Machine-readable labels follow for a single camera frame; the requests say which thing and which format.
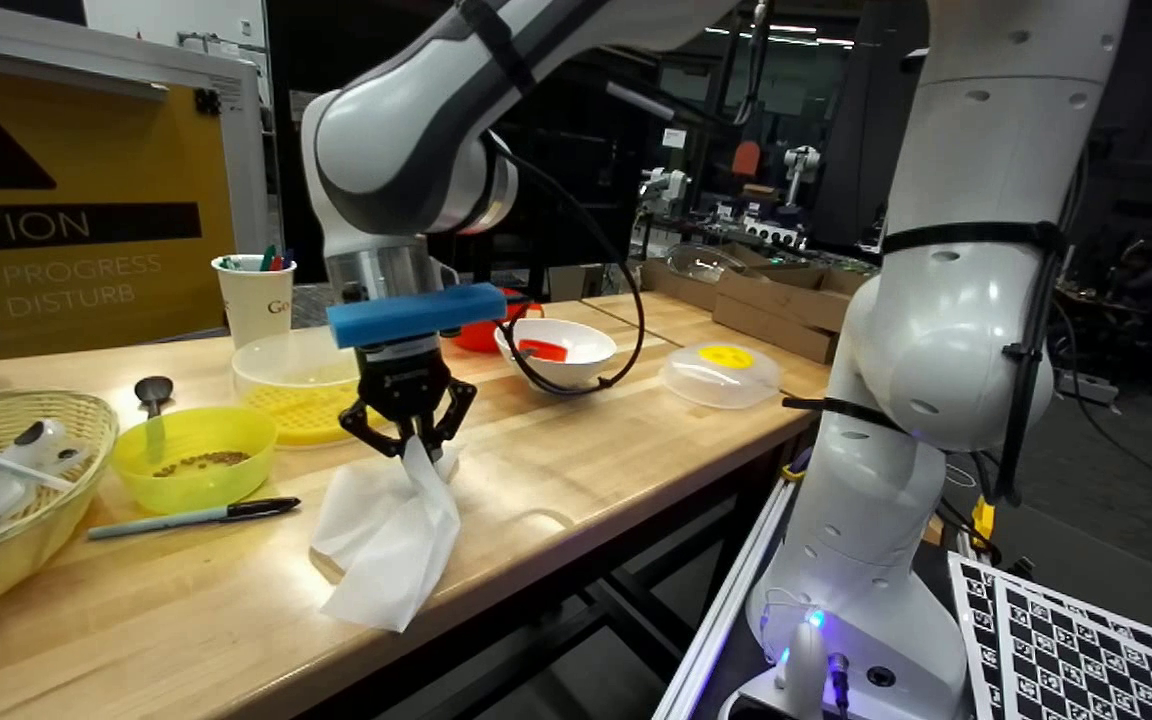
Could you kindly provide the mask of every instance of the yellow bowl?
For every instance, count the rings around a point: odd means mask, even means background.
[[[274,426],[250,408],[183,408],[126,426],[112,468],[145,511],[237,502],[268,478]]]
[[[327,328],[263,337],[231,357],[239,398],[263,410],[281,442],[338,440],[338,410],[354,404],[361,365]]]

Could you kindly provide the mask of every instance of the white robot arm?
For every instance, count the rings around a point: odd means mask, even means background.
[[[478,137],[519,92],[596,44],[684,44],[729,4],[458,0],[409,52],[303,115],[327,273],[370,303],[435,292],[420,232],[474,232],[507,210],[514,175]],[[819,712],[819,666],[856,673],[837,700],[856,715],[961,715],[964,648],[912,574],[912,551],[942,451],[1004,449],[1050,394],[1045,365],[1036,390],[1024,379],[1039,358],[1036,299],[1050,282],[1048,224],[1127,0],[926,6],[930,52],[889,195],[885,273],[847,306],[806,482],[747,601],[747,628],[774,665],[752,695],[796,715]],[[351,415],[370,404],[405,436],[439,442],[448,426],[433,408],[458,383],[435,358],[439,320],[427,314],[354,337],[366,387]]]
[[[337,340],[366,365],[361,404],[345,410],[348,432],[388,454],[415,432],[435,451],[470,404],[433,333],[501,314],[501,299],[439,292],[422,232],[505,221],[514,169],[484,143],[489,123],[574,52],[676,46],[729,4],[457,0],[398,57],[308,102],[300,143],[327,275],[345,299],[366,299],[332,314],[348,324],[337,324]],[[381,408],[398,440],[370,432],[365,408]]]

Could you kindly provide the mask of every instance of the black cable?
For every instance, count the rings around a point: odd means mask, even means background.
[[[771,0],[756,0],[756,6],[752,6],[745,102],[737,108],[741,128],[756,115],[763,73],[768,73],[768,30],[771,30],[771,6],[768,4]]]
[[[1045,244],[1039,250],[1039,273],[1032,279],[1032,297],[1026,297],[1026,312],[1024,312],[1024,340],[1006,346],[1006,357],[1015,358],[1015,387],[1011,387],[1011,408],[1006,408],[1006,436],[1004,436],[1004,454],[1001,454],[1001,477],[997,482],[982,492],[982,500],[1021,500],[1015,492],[1015,477],[1021,477],[1021,442],[1026,432],[1026,408],[1032,408],[1032,390],[1039,379],[1039,358],[1045,358],[1045,342],[1048,342],[1048,306],[1050,306],[1050,289],[1056,289],[1056,273],[1061,273],[1061,227],[1056,224],[1036,224],[1039,232],[1050,232],[1056,240]]]
[[[729,13],[729,46],[721,57],[721,69],[717,69],[709,92],[705,92],[705,115],[729,115],[729,86],[733,86],[737,46],[741,46],[741,13],[733,6]],[[712,137],[717,137],[717,123],[700,128],[700,143],[695,143],[695,150],[687,150],[692,182],[687,182],[684,210],[692,210],[700,202],[700,187],[712,175],[712,169],[709,169]]]
[[[618,85],[618,80],[603,80],[603,92],[645,115],[655,115],[663,123],[695,123],[695,128],[729,128],[729,119],[709,115],[705,108],[695,108],[692,100],[678,100],[671,92],[661,86],[637,86],[637,85]]]
[[[976,489],[991,489],[991,477],[982,468],[982,451],[971,451],[971,462],[976,462]]]
[[[1138,462],[1142,473],[1152,473],[1152,459],[1149,454],[1137,454],[1127,442],[1120,442],[1094,415],[1092,415],[1092,408],[1089,408],[1089,398],[1082,398],[1082,387],[1078,387],[1078,342],[1075,342],[1075,324],[1071,324],[1071,314],[1061,306],[1061,303],[1050,303],[1056,312],[1061,312],[1061,324],[1063,324],[1063,333],[1068,333],[1068,365],[1071,365],[1071,398],[1075,398],[1075,408],[1078,408],[1078,415],[1092,424],[1092,432],[1106,442],[1106,449],[1117,449],[1120,454],[1127,454],[1132,462]]]
[[[587,240],[596,240],[598,250],[609,250],[609,258],[618,267],[618,275],[625,275],[625,282],[626,282],[626,297],[632,297],[632,312],[637,312],[637,337],[632,337],[626,358],[618,365],[614,374],[598,374],[592,387],[566,387],[566,383],[550,383],[546,374],[541,374],[541,370],[530,367],[530,358],[514,346],[514,337],[513,337],[513,324],[514,324],[514,320],[505,320],[505,324],[501,324],[501,337],[505,337],[505,342],[507,342],[507,357],[519,365],[519,370],[522,370],[537,387],[557,390],[557,394],[592,394],[592,390],[603,390],[603,387],[618,383],[618,379],[632,370],[632,365],[638,358],[645,337],[647,337],[647,312],[645,312],[638,282],[632,279],[625,256],[614,256],[614,244],[609,240],[609,232],[587,215],[587,206],[584,206],[557,175],[546,175],[546,173],[537,169],[530,161],[514,155],[514,150],[513,150],[501,137],[492,137],[492,133],[489,133],[489,143],[494,143],[494,150],[501,150],[505,161],[513,161],[519,173],[537,175],[541,187],[546,187],[560,202],[566,202],[566,210],[571,210],[574,224],[587,232]]]
[[[1068,193],[1063,193],[1063,206],[1061,206],[1061,232],[1068,235],[1071,224],[1078,221],[1082,210],[1082,198],[1089,198],[1089,149],[1078,150],[1075,169],[1071,169],[1071,180],[1068,180]]]
[[[950,520],[950,525],[964,525],[971,527],[967,511],[950,508],[950,500],[939,495],[939,511]]]

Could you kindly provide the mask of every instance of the metal frame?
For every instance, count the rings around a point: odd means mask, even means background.
[[[678,634],[684,619],[676,619],[661,601],[645,603],[645,574],[661,581],[667,568],[692,560],[692,534],[678,540],[661,560],[637,573],[618,573],[632,555],[653,543],[676,534],[678,525],[712,511],[723,500],[737,500],[721,525],[695,527],[705,540],[745,540],[747,525],[745,508],[763,502],[768,489],[779,477],[779,462],[796,440],[768,449],[763,454],[747,459],[745,468],[721,477],[717,482],[661,508],[653,520],[610,534],[609,543],[592,546],[587,555],[557,568],[550,574],[537,581],[530,588],[492,603],[489,610],[448,628],[442,634],[427,640],[422,648],[383,665],[366,680],[345,689],[338,695],[314,702],[303,715],[381,715],[383,707],[409,700],[413,692],[427,689],[435,676],[452,673],[457,665],[470,658],[501,634],[514,632],[519,619],[550,610],[566,595],[592,601],[571,619],[557,619],[550,628],[537,632],[529,648],[519,648],[507,665],[478,673],[470,689],[439,702],[442,715],[470,715],[505,700],[514,683],[530,680],[541,666],[560,658],[596,628],[610,628],[661,680],[678,666],[687,634]]]
[[[709,692],[709,676],[717,658],[729,648],[733,628],[745,619],[745,595],[756,583],[756,573],[768,560],[768,546],[774,543],[774,530],[783,525],[783,511],[791,508],[796,482],[774,482],[761,520],[752,525],[723,588],[717,593],[712,608],[705,610],[700,632],[692,634],[692,648],[684,665],[676,666],[671,683],[663,689],[655,702],[655,720],[692,720],[700,695]]]

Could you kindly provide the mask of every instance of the plastic cup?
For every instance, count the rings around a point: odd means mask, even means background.
[[[228,320],[228,337],[237,346],[258,337],[293,333],[294,262],[263,267],[258,250],[231,250],[231,256],[217,256],[212,273],[219,279],[225,320]]]

